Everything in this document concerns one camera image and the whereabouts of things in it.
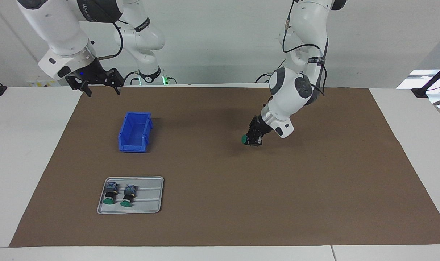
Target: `white wall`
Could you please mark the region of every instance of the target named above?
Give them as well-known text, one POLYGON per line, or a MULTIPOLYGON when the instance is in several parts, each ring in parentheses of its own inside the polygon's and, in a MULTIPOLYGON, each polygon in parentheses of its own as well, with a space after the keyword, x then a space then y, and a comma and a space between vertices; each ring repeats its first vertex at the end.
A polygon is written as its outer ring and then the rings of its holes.
MULTIPOLYGON (((278 35, 291 0, 146 0, 144 5, 167 38, 165 48, 156 51, 161 67, 179 83, 253 82, 285 57, 278 35)), ((117 51, 112 25, 81 26, 96 41, 99 55, 117 51)), ((440 0, 351 0, 330 14, 328 34, 328 86, 394 88, 440 41, 440 0)), ((46 50, 16 2, 0 0, 0 80, 25 85, 46 50), (9 27, 12 33, 1 33, 9 27)), ((135 65, 125 52, 103 61, 122 74, 135 65)))
POLYGON ((431 53, 417 66, 418 70, 440 69, 440 42, 431 53))

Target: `gray tray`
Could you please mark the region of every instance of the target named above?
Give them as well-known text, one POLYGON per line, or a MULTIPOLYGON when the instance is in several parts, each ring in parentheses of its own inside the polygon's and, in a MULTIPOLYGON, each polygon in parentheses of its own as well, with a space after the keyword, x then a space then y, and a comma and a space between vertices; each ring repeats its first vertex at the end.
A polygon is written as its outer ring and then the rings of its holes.
POLYGON ((130 213, 157 213, 161 209, 163 177, 109 177, 105 180, 101 197, 97 205, 99 214, 130 214, 130 213), (119 193, 116 195, 115 203, 107 205, 103 203, 104 188, 107 182, 119 184, 119 193), (120 205, 124 198, 126 184, 137 187, 136 196, 131 207, 120 205))

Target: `white table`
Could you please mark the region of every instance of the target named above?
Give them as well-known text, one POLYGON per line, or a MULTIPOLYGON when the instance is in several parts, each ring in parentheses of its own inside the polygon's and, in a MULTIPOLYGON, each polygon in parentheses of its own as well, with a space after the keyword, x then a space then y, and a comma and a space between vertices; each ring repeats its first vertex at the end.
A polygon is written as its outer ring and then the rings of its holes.
MULTIPOLYGON (((440 114, 427 99, 416 99, 409 90, 371 92, 440 213, 440 114)), ((0 97, 0 261, 50 260, 51 256, 56 260, 114 260, 125 254, 161 261, 333 261, 335 256, 338 261, 440 260, 440 245, 7 248, 80 95, 69 87, 19 87, 9 88, 0 97)))

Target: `blue storage bin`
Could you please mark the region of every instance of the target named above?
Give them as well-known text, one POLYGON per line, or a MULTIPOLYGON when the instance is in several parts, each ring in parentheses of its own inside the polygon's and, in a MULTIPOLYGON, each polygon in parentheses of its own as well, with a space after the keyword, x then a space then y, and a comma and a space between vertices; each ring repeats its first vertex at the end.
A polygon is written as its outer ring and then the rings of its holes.
POLYGON ((127 112, 119 133, 120 151, 146 152, 151 129, 150 112, 127 112))

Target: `white robotic arm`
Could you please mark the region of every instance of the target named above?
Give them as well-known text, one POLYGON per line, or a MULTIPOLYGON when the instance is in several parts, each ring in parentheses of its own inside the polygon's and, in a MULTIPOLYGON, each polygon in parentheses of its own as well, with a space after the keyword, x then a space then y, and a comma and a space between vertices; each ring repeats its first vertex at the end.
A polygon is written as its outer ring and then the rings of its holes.
MULTIPOLYGON (((124 49, 137 61, 137 74, 147 84, 162 84, 161 68, 153 51, 164 47, 164 34, 151 24, 142 1, 123 0, 123 9, 122 19, 128 23, 128 25, 122 26, 124 49)), ((114 37, 117 44, 120 45, 120 38, 117 32, 114 34, 114 37)))
POLYGON ((262 137, 272 130, 281 138, 294 131, 290 116, 315 101, 320 91, 328 48, 328 13, 340 10, 345 3, 346 0, 293 0, 285 33, 280 39, 293 68, 279 68, 272 74, 269 87, 273 98, 260 115, 253 117, 242 143, 260 146, 262 137), (290 19, 295 3, 296 12, 290 19))
POLYGON ((117 56, 123 48, 139 63, 139 74, 147 82, 156 82, 160 68, 151 50, 161 49, 165 44, 163 34, 149 25, 140 0, 17 0, 27 21, 49 46, 40 60, 40 68, 53 79, 66 78, 74 90, 91 96, 88 84, 104 84, 120 94, 124 79, 117 69, 105 71, 100 60, 117 56), (113 23, 120 43, 121 31, 115 24, 122 12, 132 27, 122 33, 124 46, 115 55, 97 57, 92 41, 81 30, 79 21, 113 23))

